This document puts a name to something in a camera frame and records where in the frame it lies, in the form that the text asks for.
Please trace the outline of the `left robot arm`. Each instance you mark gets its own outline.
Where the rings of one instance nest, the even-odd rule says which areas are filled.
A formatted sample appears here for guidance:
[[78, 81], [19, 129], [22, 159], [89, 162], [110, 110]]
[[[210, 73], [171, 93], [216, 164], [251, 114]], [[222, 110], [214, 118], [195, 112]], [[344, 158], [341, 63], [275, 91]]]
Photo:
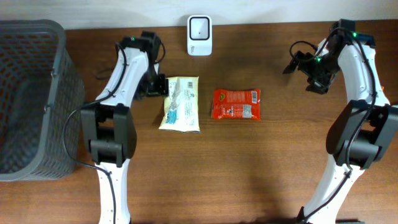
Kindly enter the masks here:
[[160, 37], [143, 31], [116, 44], [118, 59], [96, 99], [80, 112], [85, 147], [98, 174], [100, 223], [130, 223], [127, 203], [127, 171], [137, 146], [131, 113], [134, 100], [167, 96], [169, 82], [159, 72]]

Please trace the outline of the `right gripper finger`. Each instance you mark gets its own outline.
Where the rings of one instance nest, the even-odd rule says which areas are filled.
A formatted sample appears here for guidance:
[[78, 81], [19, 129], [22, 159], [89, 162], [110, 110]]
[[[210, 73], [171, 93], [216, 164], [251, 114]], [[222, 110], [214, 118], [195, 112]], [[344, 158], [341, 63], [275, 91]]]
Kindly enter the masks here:
[[296, 60], [291, 60], [289, 62], [289, 64], [285, 67], [285, 69], [283, 70], [283, 74], [290, 74], [290, 73], [294, 73], [295, 69], [297, 68], [299, 62]]
[[317, 82], [309, 82], [308, 86], [305, 89], [306, 91], [317, 93], [320, 95], [324, 95], [328, 92], [328, 86], [324, 86], [322, 84], [319, 84]]

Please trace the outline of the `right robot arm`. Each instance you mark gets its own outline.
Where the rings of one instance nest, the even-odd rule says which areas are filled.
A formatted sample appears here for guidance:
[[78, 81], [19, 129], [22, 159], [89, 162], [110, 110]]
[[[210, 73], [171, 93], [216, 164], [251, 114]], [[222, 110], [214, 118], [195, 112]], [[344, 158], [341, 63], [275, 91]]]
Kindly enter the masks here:
[[397, 132], [397, 107], [385, 96], [375, 65], [374, 37], [340, 19], [314, 53], [291, 52], [284, 74], [306, 74], [307, 91], [325, 94], [343, 74], [347, 104], [326, 137], [328, 160], [315, 193], [299, 211], [296, 223], [336, 223], [354, 183], [382, 159]]

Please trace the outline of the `red snack bag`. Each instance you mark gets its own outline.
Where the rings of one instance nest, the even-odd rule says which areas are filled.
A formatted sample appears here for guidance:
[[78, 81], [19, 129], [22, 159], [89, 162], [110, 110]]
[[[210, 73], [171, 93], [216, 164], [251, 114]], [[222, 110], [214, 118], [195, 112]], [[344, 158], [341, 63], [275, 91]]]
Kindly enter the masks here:
[[213, 119], [261, 119], [260, 89], [214, 91], [211, 117]]

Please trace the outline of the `yellow wet wipes pack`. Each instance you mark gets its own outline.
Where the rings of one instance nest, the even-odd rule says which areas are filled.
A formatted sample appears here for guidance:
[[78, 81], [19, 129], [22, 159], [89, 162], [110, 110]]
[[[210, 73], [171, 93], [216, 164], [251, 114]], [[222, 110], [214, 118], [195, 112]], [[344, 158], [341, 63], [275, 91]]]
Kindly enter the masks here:
[[170, 77], [169, 95], [164, 99], [161, 130], [199, 133], [198, 81], [199, 77]]

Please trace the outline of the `grey plastic mesh basket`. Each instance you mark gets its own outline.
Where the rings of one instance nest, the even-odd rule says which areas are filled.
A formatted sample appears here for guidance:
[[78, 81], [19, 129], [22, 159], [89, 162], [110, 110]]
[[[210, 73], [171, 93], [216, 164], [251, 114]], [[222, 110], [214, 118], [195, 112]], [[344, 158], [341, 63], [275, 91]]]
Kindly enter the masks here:
[[85, 88], [51, 20], [1, 21], [1, 181], [70, 175]]

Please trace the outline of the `white barcode scanner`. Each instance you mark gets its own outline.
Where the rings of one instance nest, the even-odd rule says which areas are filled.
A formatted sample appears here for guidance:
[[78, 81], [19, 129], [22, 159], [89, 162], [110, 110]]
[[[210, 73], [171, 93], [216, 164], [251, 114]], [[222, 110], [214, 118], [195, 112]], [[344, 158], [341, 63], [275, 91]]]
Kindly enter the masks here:
[[209, 56], [212, 53], [212, 19], [207, 15], [192, 15], [187, 19], [187, 52], [190, 56]]

